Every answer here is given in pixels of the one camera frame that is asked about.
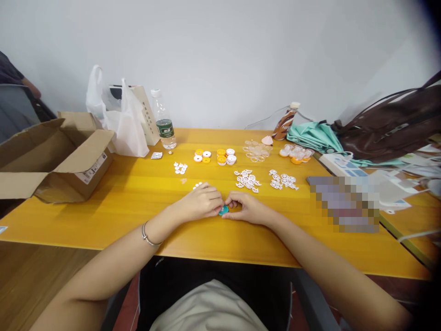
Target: small packet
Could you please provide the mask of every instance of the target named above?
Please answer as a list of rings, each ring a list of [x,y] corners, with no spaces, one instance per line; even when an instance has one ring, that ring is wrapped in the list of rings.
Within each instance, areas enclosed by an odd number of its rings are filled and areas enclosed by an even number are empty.
[[[153,152],[152,160],[157,160],[162,158],[162,152]]]

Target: power strip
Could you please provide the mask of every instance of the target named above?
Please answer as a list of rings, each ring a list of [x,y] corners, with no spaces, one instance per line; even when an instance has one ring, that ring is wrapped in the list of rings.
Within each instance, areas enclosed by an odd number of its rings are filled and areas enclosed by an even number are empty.
[[[336,176],[366,177],[368,174],[341,154],[323,154],[318,159]]]

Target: floor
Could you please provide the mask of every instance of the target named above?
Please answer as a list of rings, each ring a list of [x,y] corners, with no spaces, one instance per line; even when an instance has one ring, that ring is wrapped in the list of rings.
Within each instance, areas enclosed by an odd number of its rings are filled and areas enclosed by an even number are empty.
[[[2,331],[27,331],[64,284],[98,252],[0,241],[0,321]],[[412,311],[425,282],[370,276]],[[137,326],[138,278],[132,280],[113,331]],[[341,316],[331,308],[336,320]],[[309,330],[297,294],[293,294],[291,330]]]
[[[97,251],[0,241],[0,329],[27,331]]]

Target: water bottle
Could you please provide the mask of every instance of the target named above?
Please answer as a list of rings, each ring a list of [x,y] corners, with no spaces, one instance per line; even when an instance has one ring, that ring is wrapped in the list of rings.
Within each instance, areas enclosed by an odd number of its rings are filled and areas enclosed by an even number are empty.
[[[175,131],[170,114],[165,108],[161,90],[151,90],[153,97],[153,113],[156,118],[156,127],[158,127],[159,136],[165,149],[173,149],[176,147]]]

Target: beige shirt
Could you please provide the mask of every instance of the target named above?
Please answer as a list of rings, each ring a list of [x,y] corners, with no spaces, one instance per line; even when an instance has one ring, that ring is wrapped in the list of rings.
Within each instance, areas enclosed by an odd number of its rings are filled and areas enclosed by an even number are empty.
[[[268,331],[251,307],[218,280],[188,292],[163,312],[150,331]]]

